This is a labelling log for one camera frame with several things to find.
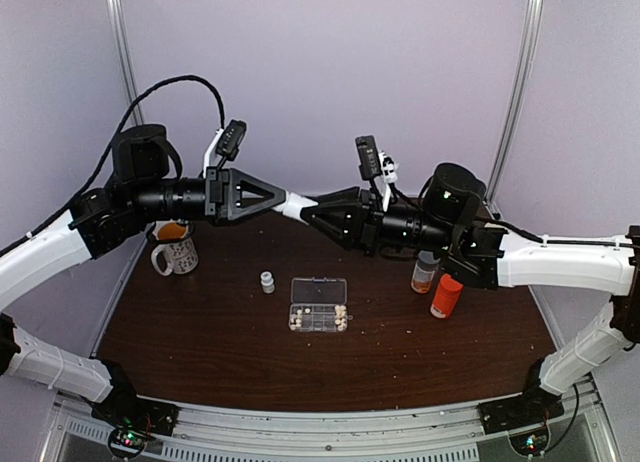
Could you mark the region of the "clear plastic pill organizer box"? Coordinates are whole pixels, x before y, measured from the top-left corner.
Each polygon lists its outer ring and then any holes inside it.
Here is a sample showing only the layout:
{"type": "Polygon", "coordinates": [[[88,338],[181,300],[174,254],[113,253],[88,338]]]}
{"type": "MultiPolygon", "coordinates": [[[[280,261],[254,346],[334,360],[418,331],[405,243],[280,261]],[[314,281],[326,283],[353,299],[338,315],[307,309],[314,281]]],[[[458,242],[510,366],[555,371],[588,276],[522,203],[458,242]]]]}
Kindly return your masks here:
{"type": "Polygon", "coordinates": [[[298,333],[345,332],[352,316],[347,307],[344,278],[294,277],[291,282],[288,326],[298,333]]]}

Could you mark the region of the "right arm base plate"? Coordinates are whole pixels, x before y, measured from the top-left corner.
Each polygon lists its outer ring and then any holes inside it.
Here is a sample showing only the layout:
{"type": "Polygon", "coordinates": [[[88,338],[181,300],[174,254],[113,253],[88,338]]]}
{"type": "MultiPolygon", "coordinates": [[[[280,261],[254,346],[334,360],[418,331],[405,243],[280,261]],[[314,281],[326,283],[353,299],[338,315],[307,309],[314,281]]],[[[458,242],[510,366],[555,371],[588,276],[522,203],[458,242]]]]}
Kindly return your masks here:
{"type": "Polygon", "coordinates": [[[478,411],[486,435],[506,432],[514,452],[529,459],[551,447],[549,422],[565,413],[558,399],[527,401],[523,395],[481,403],[478,411]]]}

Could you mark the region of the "amber bottle with grey cap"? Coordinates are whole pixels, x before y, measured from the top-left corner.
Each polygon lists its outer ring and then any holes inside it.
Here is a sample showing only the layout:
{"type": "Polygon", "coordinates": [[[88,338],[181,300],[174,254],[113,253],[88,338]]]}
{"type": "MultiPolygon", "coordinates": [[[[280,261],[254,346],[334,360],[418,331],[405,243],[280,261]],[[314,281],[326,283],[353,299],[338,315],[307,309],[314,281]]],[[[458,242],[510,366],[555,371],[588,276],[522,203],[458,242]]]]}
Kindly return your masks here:
{"type": "Polygon", "coordinates": [[[428,293],[438,272],[439,264],[440,259],[433,252],[420,251],[412,273],[411,289],[418,294],[428,293]]]}

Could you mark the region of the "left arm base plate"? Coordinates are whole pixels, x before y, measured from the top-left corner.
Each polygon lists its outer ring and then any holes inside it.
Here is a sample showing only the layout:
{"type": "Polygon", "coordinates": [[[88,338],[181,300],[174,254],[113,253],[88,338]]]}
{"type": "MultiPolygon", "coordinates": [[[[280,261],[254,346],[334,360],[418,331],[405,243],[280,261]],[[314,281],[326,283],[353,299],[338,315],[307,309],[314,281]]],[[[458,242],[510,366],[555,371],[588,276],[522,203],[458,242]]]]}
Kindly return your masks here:
{"type": "Polygon", "coordinates": [[[107,448],[117,459],[141,455],[158,436],[171,436],[179,408],[175,404],[140,398],[131,394],[110,394],[103,402],[90,402],[93,418],[112,427],[107,448]]]}

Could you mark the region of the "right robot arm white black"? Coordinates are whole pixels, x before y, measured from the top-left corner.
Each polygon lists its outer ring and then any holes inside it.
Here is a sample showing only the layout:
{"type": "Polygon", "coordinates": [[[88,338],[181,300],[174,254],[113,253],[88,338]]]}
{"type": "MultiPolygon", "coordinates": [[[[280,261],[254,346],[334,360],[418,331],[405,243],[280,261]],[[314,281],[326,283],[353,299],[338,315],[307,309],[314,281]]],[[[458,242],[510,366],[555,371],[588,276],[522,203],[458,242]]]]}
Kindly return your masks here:
{"type": "Polygon", "coordinates": [[[444,273],[478,289],[556,286],[606,292],[609,302],[567,345],[535,363],[513,401],[519,422],[535,422],[578,379],[639,341],[639,229],[609,238],[538,236],[480,219],[486,187],[469,170],[439,164],[417,207],[383,210],[368,190],[327,194],[303,221],[346,249],[382,246],[432,252],[444,273]]]}

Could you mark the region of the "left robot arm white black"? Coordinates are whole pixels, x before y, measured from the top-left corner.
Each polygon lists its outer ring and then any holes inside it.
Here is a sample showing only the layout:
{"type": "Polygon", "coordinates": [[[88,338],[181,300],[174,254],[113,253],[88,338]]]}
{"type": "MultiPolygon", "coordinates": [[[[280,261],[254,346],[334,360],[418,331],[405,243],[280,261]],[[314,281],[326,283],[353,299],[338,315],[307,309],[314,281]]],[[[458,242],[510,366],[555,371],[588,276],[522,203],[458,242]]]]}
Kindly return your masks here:
{"type": "MultiPolygon", "coordinates": [[[[236,169],[246,125],[233,120],[216,131],[200,178],[170,177],[181,161],[164,126],[141,125],[111,144],[113,173],[102,188],[72,198],[69,207],[1,257],[1,306],[58,273],[96,260],[164,221],[236,224],[268,210],[299,219],[311,200],[236,169]]],[[[77,356],[44,343],[1,316],[1,372],[83,398],[114,425],[133,426],[145,413],[142,401],[117,363],[77,356]]]]}

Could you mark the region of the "orange pill bottle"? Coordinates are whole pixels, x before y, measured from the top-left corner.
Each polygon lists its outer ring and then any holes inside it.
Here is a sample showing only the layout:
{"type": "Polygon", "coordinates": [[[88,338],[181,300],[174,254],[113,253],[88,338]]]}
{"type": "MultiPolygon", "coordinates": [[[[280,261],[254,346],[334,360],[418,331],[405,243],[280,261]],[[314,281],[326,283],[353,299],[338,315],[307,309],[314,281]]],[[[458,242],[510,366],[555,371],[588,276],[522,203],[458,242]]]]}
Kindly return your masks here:
{"type": "Polygon", "coordinates": [[[461,296],[464,286],[449,274],[441,276],[431,303],[431,314],[439,319],[449,318],[461,296]]]}

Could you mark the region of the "small white pill bottle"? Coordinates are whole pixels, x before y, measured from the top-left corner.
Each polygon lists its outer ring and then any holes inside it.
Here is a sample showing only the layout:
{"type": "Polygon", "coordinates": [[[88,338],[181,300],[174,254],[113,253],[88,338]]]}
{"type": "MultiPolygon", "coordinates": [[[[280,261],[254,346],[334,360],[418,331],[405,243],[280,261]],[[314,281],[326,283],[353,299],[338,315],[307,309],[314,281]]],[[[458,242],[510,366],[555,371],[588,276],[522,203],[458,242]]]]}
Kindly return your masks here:
{"type": "Polygon", "coordinates": [[[311,198],[287,191],[285,200],[273,207],[272,210],[288,219],[307,225],[307,222],[302,218],[302,211],[317,205],[318,202],[311,198]]]}

